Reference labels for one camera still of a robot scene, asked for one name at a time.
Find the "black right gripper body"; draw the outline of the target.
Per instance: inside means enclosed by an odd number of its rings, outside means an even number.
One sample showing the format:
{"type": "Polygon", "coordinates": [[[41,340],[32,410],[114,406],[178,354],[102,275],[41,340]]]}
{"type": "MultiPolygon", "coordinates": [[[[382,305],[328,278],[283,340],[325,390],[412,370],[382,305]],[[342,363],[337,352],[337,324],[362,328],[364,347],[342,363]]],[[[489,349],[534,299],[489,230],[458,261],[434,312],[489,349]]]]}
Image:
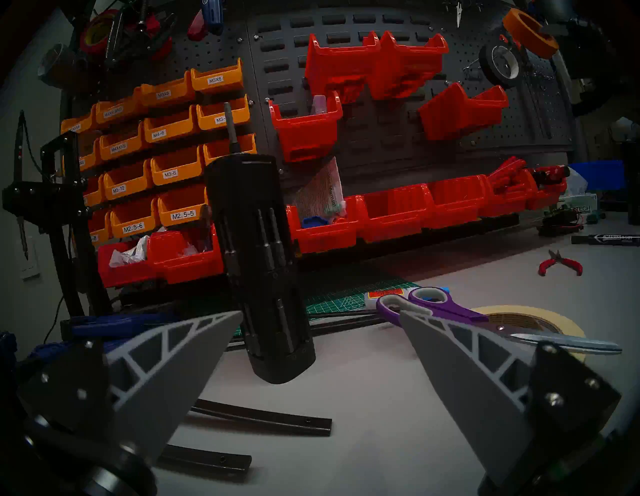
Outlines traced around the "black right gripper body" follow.
{"type": "Polygon", "coordinates": [[[580,93],[571,105],[574,117],[582,117],[602,107],[619,87],[614,56],[606,36],[591,23],[571,19],[563,24],[559,47],[570,79],[591,80],[590,89],[580,93]]]}

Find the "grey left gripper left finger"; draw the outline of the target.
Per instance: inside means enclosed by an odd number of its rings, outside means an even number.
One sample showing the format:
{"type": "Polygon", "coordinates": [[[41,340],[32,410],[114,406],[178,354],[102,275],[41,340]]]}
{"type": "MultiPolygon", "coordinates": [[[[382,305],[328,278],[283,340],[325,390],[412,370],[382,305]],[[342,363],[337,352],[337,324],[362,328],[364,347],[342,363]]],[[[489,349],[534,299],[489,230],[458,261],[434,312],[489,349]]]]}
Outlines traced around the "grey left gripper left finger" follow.
{"type": "Polygon", "coordinates": [[[195,405],[243,317],[230,311],[149,329],[104,353],[77,340],[18,386],[40,427],[107,446],[129,442],[154,462],[195,405]]]}

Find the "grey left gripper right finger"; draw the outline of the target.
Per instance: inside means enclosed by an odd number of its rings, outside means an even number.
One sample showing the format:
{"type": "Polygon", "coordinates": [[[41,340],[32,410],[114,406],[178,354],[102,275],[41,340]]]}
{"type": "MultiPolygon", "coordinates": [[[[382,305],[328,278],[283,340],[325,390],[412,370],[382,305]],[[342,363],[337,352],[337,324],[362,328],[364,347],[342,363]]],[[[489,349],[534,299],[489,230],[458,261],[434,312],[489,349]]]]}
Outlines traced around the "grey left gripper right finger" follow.
{"type": "Polygon", "coordinates": [[[622,396],[575,354],[609,344],[428,311],[399,324],[485,470],[480,489],[559,489],[597,452],[622,396]]]}

